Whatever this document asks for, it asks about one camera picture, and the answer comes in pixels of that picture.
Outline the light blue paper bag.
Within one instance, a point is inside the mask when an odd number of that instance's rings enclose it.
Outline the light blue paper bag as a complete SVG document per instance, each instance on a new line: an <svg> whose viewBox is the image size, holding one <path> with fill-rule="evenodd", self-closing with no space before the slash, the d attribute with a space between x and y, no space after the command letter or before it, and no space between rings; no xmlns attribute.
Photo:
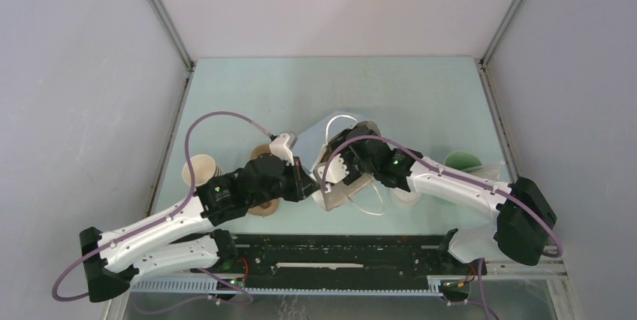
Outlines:
<svg viewBox="0 0 637 320"><path fill-rule="evenodd" d="M310 198L324 211L332 211L344 204L351 204L370 216L385 215L385 201L372 175L355 172L353 165L346 164L346 151L338 152L327 165L332 151L340 144L339 136L356 125L364 125L379 133L378 125L369 117L355 113L336 111L310 126L297 136L292 152L309 176L319 182L326 177L327 189L314 192ZM354 202L354 197L371 189L378 198L379 211L370 211Z"/></svg>

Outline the stack of white lids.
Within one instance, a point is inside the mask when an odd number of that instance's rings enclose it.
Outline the stack of white lids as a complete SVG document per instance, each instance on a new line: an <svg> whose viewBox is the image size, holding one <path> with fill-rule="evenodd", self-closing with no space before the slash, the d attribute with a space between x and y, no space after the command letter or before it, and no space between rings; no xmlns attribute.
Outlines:
<svg viewBox="0 0 637 320"><path fill-rule="evenodd" d="M402 207L412 207L421 199L421 194L417 192L408 192L399 188L389 190L392 201Z"/></svg>

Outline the stack of paper cups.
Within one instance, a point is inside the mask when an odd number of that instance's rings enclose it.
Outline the stack of paper cups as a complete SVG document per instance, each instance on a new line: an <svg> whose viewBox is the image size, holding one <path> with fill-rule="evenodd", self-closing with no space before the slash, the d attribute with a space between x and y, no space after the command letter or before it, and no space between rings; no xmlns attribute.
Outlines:
<svg viewBox="0 0 637 320"><path fill-rule="evenodd" d="M195 178L195 186L201 186L213 177L219 177L225 174L216 160L206 154L198 154L190 159L192 170Z"/></svg>

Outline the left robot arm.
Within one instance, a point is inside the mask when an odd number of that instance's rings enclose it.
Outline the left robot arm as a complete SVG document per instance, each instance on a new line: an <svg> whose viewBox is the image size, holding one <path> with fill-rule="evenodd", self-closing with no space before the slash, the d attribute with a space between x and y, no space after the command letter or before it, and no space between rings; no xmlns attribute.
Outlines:
<svg viewBox="0 0 637 320"><path fill-rule="evenodd" d="M209 178L172 207L134 224L114 231L86 228L79 238L88 298L111 300L146 277L195 267L228 272L237 251L221 224L270 200L299 202L319 189L298 158L287 162L266 154Z"/></svg>

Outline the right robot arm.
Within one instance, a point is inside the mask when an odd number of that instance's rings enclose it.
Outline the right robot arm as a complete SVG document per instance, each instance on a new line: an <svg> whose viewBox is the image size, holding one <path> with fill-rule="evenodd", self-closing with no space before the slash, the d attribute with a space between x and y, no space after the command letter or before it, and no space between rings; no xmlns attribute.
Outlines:
<svg viewBox="0 0 637 320"><path fill-rule="evenodd" d="M436 261L446 273L486 256L491 248L527 266L542 257L559 258L563 247L554 232L557 215L537 184L526 177L504 183L441 165L365 125L341 132L328 145L329 168L342 157L346 170L368 174L388 189L432 195L474 211L487 224L450 230Z"/></svg>

